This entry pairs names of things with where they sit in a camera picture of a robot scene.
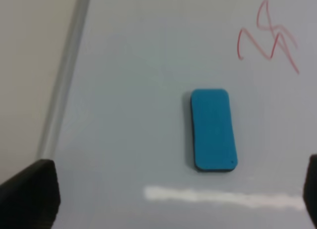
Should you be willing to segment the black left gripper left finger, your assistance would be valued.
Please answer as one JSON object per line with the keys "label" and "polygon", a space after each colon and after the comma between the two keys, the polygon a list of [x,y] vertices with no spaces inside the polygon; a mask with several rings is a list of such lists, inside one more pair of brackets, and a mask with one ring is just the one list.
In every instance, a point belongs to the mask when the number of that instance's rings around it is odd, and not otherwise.
{"label": "black left gripper left finger", "polygon": [[51,229],[60,203],[54,161],[38,160],[0,185],[0,227]]}

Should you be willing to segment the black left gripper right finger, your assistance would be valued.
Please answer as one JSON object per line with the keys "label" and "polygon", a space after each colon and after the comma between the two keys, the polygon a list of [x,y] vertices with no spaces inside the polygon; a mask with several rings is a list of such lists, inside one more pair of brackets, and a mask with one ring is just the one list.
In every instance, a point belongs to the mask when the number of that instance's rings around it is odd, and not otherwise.
{"label": "black left gripper right finger", "polygon": [[317,155],[311,155],[303,190],[303,200],[308,214],[317,228]]}

